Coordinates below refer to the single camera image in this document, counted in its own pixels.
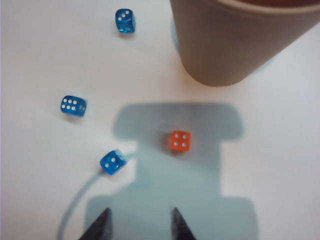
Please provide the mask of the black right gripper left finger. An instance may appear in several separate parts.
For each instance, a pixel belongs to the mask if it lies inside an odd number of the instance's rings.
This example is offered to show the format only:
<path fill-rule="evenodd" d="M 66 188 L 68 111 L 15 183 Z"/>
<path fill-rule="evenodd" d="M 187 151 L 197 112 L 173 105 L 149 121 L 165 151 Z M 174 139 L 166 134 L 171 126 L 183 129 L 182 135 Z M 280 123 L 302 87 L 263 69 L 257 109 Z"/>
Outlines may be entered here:
<path fill-rule="evenodd" d="M 88 227 L 79 240 L 111 240 L 112 210 L 108 207 Z"/>

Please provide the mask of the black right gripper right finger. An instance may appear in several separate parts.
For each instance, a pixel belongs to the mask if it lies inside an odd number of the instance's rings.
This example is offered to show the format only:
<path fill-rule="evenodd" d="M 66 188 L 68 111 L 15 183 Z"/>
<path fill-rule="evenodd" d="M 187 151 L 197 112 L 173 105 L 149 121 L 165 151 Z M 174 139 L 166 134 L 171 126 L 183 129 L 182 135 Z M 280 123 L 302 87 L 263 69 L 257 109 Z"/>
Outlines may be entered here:
<path fill-rule="evenodd" d="M 176 207 L 171 211 L 170 226 L 173 240 L 196 240 L 182 214 Z"/>

